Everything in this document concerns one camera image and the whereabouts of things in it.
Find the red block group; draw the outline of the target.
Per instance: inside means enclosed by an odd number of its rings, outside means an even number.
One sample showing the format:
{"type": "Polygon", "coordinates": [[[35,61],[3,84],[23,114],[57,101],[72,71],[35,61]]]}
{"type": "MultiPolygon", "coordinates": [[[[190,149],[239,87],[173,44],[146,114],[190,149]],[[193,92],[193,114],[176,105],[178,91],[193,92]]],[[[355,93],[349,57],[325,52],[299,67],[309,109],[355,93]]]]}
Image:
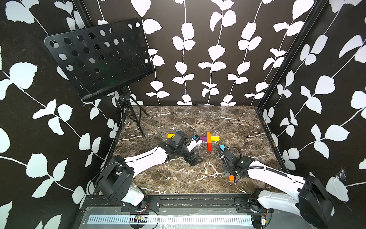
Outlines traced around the red block group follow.
{"type": "Polygon", "coordinates": [[[212,152],[213,151],[213,144],[212,143],[207,143],[207,151],[208,152],[212,152]]]}

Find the purple block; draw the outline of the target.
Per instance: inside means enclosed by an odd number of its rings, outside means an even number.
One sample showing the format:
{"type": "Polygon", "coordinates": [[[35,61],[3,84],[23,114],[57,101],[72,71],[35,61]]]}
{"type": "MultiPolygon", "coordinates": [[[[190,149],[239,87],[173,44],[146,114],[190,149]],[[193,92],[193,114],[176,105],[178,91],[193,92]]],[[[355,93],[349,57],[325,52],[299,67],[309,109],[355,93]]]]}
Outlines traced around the purple block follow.
{"type": "Polygon", "coordinates": [[[207,137],[200,137],[202,141],[207,142],[207,137]]]}

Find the orange long block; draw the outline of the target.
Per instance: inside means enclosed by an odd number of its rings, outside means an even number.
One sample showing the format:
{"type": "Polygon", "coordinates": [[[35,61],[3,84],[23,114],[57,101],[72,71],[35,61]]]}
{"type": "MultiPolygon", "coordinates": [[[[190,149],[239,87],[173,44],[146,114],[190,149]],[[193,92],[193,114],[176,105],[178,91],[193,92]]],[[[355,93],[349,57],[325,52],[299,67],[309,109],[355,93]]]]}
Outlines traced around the orange long block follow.
{"type": "Polygon", "coordinates": [[[207,137],[207,143],[211,143],[212,142],[212,136],[210,132],[206,133],[206,137],[207,137]]]}

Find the yellow block group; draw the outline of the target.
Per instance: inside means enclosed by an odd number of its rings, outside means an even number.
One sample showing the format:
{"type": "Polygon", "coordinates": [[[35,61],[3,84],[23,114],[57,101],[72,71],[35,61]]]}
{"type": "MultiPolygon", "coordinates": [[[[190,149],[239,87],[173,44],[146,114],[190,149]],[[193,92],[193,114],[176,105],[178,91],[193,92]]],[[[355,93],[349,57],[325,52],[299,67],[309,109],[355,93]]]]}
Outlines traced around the yellow block group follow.
{"type": "Polygon", "coordinates": [[[212,141],[219,141],[220,137],[219,136],[211,136],[211,140],[212,141]]]}

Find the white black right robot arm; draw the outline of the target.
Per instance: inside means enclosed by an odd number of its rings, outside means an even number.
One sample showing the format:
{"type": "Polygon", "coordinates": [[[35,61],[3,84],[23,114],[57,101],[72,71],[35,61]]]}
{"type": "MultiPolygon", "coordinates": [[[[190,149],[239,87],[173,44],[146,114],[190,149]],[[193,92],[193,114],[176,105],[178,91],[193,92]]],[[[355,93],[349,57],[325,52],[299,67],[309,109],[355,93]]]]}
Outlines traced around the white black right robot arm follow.
{"type": "Polygon", "coordinates": [[[239,207],[254,213],[270,209],[281,210],[302,217],[318,229],[328,229],[334,202],[324,185],[313,176],[307,178],[284,173],[251,158],[228,160],[221,157],[226,175],[234,181],[248,177],[280,190],[279,193],[256,189],[245,204],[239,207]]]}

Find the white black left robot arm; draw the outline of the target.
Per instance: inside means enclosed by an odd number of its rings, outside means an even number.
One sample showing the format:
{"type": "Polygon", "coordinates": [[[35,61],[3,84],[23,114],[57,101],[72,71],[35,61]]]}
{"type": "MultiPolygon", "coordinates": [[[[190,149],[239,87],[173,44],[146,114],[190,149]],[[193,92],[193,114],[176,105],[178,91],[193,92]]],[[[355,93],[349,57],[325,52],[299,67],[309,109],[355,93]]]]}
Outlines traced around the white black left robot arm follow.
{"type": "Polygon", "coordinates": [[[140,188],[132,184],[133,178],[177,157],[183,157],[191,166],[203,162],[192,147],[171,147],[168,144],[162,144],[134,157],[113,157],[109,164],[97,174],[96,185],[109,204],[126,202],[135,207],[142,206],[147,197],[140,188]]]}

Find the black perforated music stand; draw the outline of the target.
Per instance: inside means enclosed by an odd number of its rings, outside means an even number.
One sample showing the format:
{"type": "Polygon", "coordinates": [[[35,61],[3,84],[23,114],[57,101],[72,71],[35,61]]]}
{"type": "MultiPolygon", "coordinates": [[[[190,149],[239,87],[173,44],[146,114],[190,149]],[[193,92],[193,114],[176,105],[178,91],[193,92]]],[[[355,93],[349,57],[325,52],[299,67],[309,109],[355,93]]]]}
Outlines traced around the black perforated music stand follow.
{"type": "Polygon", "coordinates": [[[127,88],[154,73],[140,19],[48,35],[43,42],[83,102],[119,92],[122,120],[141,125],[127,88]]]}

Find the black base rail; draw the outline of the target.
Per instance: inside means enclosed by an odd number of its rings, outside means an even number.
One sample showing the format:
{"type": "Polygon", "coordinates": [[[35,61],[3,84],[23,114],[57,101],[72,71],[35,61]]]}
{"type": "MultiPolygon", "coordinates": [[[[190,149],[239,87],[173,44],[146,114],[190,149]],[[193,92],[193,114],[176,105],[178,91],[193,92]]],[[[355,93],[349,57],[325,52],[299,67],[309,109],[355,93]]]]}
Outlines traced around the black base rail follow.
{"type": "Polygon", "coordinates": [[[247,213],[252,215],[264,214],[280,210],[292,214],[300,214],[298,204],[291,204],[291,197],[284,193],[277,193],[278,197],[284,197],[283,202],[275,203],[275,193],[269,192],[270,196],[266,197],[269,203],[260,203],[259,195],[239,193],[239,194],[174,194],[174,195],[155,195],[146,196],[142,204],[137,207],[123,201],[118,203],[108,203],[105,199],[87,196],[81,210],[88,207],[100,208],[119,208],[122,212],[133,212],[135,210],[148,212],[154,210],[159,212],[161,208],[235,208],[239,213],[247,213]]]}

